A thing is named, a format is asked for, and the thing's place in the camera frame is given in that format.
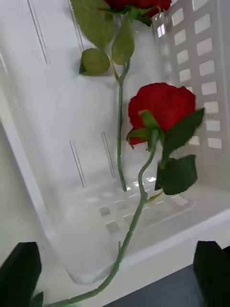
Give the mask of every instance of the basket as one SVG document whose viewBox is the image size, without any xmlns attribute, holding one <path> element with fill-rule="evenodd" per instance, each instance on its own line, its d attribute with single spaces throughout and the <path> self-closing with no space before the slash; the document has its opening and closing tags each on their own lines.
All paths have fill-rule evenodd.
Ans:
<svg viewBox="0 0 230 307">
<path fill-rule="evenodd" d="M 12 0 L 0 9 L 0 117 L 42 228 L 76 283 L 104 278 L 139 203 L 146 145 L 133 151 L 129 99 L 148 83 L 184 85 L 206 108 L 202 128 L 175 153 L 197 155 L 199 181 L 183 195 L 144 207 L 121 269 L 175 246 L 227 218 L 230 186 L 229 0 L 177 0 L 134 22 L 136 49 L 125 82 L 122 164 L 116 168 L 117 85 L 79 76 L 91 47 L 66 0 Z M 153 195 L 157 158 L 144 174 Z"/>
</svg>

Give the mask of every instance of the artificial rose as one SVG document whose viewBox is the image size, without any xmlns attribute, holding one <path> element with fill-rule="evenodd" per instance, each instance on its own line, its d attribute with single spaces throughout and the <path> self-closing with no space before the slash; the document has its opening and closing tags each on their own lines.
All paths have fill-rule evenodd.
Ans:
<svg viewBox="0 0 230 307">
<path fill-rule="evenodd" d="M 171 0 L 105 0 L 108 5 L 116 10 L 122 10 L 126 6 L 136 6 L 139 9 L 148 9 L 153 6 L 158 5 L 161 10 L 168 10 L 171 4 Z M 154 8 L 151 11 L 144 14 L 144 16 L 149 16 L 150 18 L 158 14 L 158 8 Z"/>
<path fill-rule="evenodd" d="M 128 105 L 128 115 L 133 130 L 143 128 L 140 111 L 147 110 L 158 122 L 162 131 L 166 132 L 180 119 L 186 118 L 195 111 L 196 96 L 183 87 L 175 87 L 166 83 L 153 83 L 139 89 Z M 131 138 L 130 144 L 145 142 L 140 138 Z"/>
</svg>

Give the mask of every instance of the rose petal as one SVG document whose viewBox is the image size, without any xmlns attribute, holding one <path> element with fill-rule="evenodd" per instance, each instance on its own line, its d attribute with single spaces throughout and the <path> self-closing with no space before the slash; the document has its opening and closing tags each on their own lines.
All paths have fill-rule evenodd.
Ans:
<svg viewBox="0 0 230 307">
<path fill-rule="evenodd" d="M 139 111 L 148 110 L 163 131 L 169 130 L 181 118 L 195 110 L 196 96 L 185 87 L 177 88 L 165 83 L 153 83 L 139 89 L 130 100 L 128 115 L 135 129 L 142 128 Z"/>
</svg>

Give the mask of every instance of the rose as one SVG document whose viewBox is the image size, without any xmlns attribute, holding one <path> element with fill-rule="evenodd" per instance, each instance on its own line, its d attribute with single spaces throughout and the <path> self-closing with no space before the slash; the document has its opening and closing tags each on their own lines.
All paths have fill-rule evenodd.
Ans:
<svg viewBox="0 0 230 307">
<path fill-rule="evenodd" d="M 154 6 L 159 6 L 161 10 L 168 10 L 171 0 L 105 0 L 108 5 L 116 10 L 123 10 L 126 6 L 135 6 L 139 9 L 148 9 Z M 155 7 L 143 16 L 153 17 L 159 13 L 159 9 Z"/>
<path fill-rule="evenodd" d="M 196 96 L 184 86 L 175 87 L 166 83 L 143 86 L 128 105 L 128 115 L 133 126 L 132 131 L 144 127 L 140 111 L 149 111 L 158 122 L 160 129 L 166 132 L 180 119 L 193 113 L 195 104 Z M 145 141 L 142 138 L 131 138 L 129 143 L 136 145 Z"/>
</svg>

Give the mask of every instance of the rectangular hole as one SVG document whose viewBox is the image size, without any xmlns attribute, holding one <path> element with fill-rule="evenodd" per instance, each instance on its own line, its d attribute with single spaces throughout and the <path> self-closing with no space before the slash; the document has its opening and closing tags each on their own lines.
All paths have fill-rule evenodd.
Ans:
<svg viewBox="0 0 230 307">
<path fill-rule="evenodd" d="M 222 148 L 222 140 L 221 139 L 215 139 L 215 138 L 209 138 L 208 140 L 208 146 L 211 148 Z"/>
<path fill-rule="evenodd" d="M 77 153 L 77 146 L 76 146 L 74 140 L 69 141 L 69 144 L 70 144 L 70 148 L 71 148 L 71 151 L 72 151 L 72 154 L 73 154 L 73 158 L 74 158 L 76 167 L 78 169 L 81 184 L 82 184 L 83 188 L 85 188 L 85 184 L 86 184 L 85 183 L 85 177 L 84 177 L 84 174 L 83 174 L 83 171 L 82 171 L 82 168 L 81 168 L 81 164 L 80 164 L 80 161 L 79 161 L 79 157 L 78 157 L 78 153 Z"/>
<path fill-rule="evenodd" d="M 204 6 L 208 0 L 193 0 L 193 10 L 197 11 Z"/>
<path fill-rule="evenodd" d="M 157 34 L 158 34 L 158 37 L 161 37 L 161 36 L 162 36 L 161 27 L 158 27 L 158 28 L 157 28 Z"/>
<path fill-rule="evenodd" d="M 197 54 L 202 56 L 205 53 L 212 51 L 212 39 L 208 38 L 197 44 Z"/>
<path fill-rule="evenodd" d="M 101 213 L 101 216 L 107 216 L 111 214 L 108 207 L 100 208 L 100 213 Z"/>
<path fill-rule="evenodd" d="M 215 114 L 219 112 L 219 105 L 217 101 L 204 103 L 206 114 Z"/>
<path fill-rule="evenodd" d="M 210 15 L 207 14 L 195 22 L 195 33 L 199 34 L 211 26 Z"/>
<path fill-rule="evenodd" d="M 172 72 L 172 66 L 171 66 L 171 63 L 169 61 L 166 61 L 165 64 L 164 64 L 164 71 L 167 74 L 170 74 Z"/>
<path fill-rule="evenodd" d="M 133 216 L 132 215 L 126 215 L 124 216 L 124 220 L 125 222 L 130 226 L 133 220 Z"/>
<path fill-rule="evenodd" d="M 207 131 L 220 131 L 220 121 L 219 120 L 206 120 Z"/>
<path fill-rule="evenodd" d="M 164 34 L 165 34 L 164 24 L 161 26 L 161 34 L 162 34 L 162 35 L 164 35 Z"/>
<path fill-rule="evenodd" d="M 180 80 L 181 82 L 185 82 L 187 80 L 191 79 L 191 71 L 190 69 L 185 69 L 183 71 L 180 71 Z"/>
<path fill-rule="evenodd" d="M 162 52 L 162 55 L 164 55 L 165 57 L 169 56 L 169 46 L 168 46 L 168 44 L 163 44 L 161 46 L 161 52 Z"/>
<path fill-rule="evenodd" d="M 211 60 L 211 61 L 200 64 L 199 69 L 200 69 L 200 75 L 201 76 L 206 76 L 206 75 L 209 75 L 211 73 L 214 73 L 215 72 L 214 61 Z"/>
<path fill-rule="evenodd" d="M 108 145 L 108 142 L 107 142 L 107 139 L 106 139 L 106 135 L 105 135 L 104 132 L 102 132 L 102 140 L 103 140 L 105 152 L 106 152 L 108 163 L 109 163 L 109 168 L 110 168 L 111 176 L 112 176 L 113 179 L 115 179 L 116 176 L 115 176 L 114 166 L 113 166 L 112 158 L 111 158 L 110 151 L 109 151 L 109 145 Z"/>
<path fill-rule="evenodd" d="M 186 32 L 185 30 L 181 30 L 177 34 L 175 34 L 175 45 L 178 46 L 186 41 Z"/>
<path fill-rule="evenodd" d="M 188 61 L 188 50 L 181 51 L 177 54 L 178 64 L 182 64 Z"/>
<path fill-rule="evenodd" d="M 178 11 L 176 11 L 176 13 L 172 15 L 173 26 L 176 26 L 177 24 L 181 23 L 183 19 L 184 19 L 183 9 L 180 8 Z"/>
<path fill-rule="evenodd" d="M 200 145 L 200 139 L 198 136 L 193 136 L 189 142 L 190 145 L 195 145 L 195 146 L 199 146 Z"/>
<path fill-rule="evenodd" d="M 212 95 L 217 93 L 217 83 L 215 81 L 202 84 L 202 94 Z"/>
<path fill-rule="evenodd" d="M 106 227 L 108 229 L 108 231 L 110 232 L 110 234 L 114 235 L 117 234 L 119 232 L 119 227 L 117 225 L 117 222 L 112 221 L 108 224 L 106 224 Z"/>
</svg>

